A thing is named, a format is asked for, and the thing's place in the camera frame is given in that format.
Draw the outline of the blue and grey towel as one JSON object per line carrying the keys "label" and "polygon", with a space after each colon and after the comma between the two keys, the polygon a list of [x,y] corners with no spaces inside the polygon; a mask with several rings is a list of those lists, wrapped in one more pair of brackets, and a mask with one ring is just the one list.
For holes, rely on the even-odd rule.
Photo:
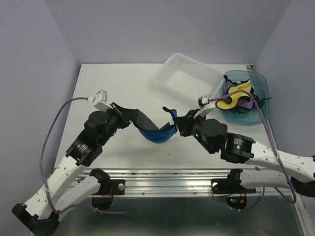
{"label": "blue and grey towel", "polygon": [[147,117],[139,109],[128,109],[119,106],[116,103],[111,103],[114,109],[118,109],[121,112],[123,118],[126,118],[128,123],[132,123],[140,132],[140,134],[148,141],[155,144],[162,144],[167,142],[173,137],[178,129],[174,123],[174,118],[177,118],[177,111],[175,109],[168,109],[163,107],[162,109],[169,113],[172,117],[164,126],[158,127],[149,117]]}

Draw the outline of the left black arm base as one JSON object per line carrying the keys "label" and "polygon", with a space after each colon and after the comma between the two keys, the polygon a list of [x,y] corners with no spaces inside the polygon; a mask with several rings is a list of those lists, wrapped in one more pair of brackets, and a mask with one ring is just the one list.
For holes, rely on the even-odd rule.
{"label": "left black arm base", "polygon": [[114,202],[114,197],[125,194],[126,181],[111,179],[101,184],[98,192],[92,194],[92,206],[107,211]]}

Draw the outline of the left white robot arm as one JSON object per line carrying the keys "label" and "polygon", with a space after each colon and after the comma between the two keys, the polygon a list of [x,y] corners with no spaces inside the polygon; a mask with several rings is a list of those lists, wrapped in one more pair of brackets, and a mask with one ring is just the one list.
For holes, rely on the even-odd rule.
{"label": "left white robot arm", "polygon": [[67,149],[61,163],[43,186],[23,204],[16,204],[12,213],[35,235],[50,236],[60,218],[94,193],[113,194],[110,176],[100,168],[93,169],[78,185],[74,180],[102,153],[102,147],[116,133],[130,125],[129,119],[116,105],[89,115],[83,131]]}

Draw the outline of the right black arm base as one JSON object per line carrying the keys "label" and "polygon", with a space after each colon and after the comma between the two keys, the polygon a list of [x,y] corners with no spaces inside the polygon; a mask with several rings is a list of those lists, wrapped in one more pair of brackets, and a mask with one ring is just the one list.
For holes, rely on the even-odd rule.
{"label": "right black arm base", "polygon": [[226,178],[211,181],[210,195],[215,198],[224,198],[227,205],[235,210],[245,210],[248,194],[256,193],[255,188],[244,188],[240,185],[229,185]]}

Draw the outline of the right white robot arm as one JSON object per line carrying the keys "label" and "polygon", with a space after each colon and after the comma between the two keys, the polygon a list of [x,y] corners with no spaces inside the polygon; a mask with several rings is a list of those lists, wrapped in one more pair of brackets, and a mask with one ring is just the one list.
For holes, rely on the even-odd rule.
{"label": "right white robot arm", "polygon": [[250,137],[230,133],[226,124],[196,113],[196,110],[190,110],[185,116],[174,118],[182,137],[193,136],[209,154],[219,152],[226,162],[261,167],[261,170],[253,172],[231,170],[226,180],[228,190],[241,192],[256,187],[293,188],[300,195],[315,196],[314,157],[272,149]]}

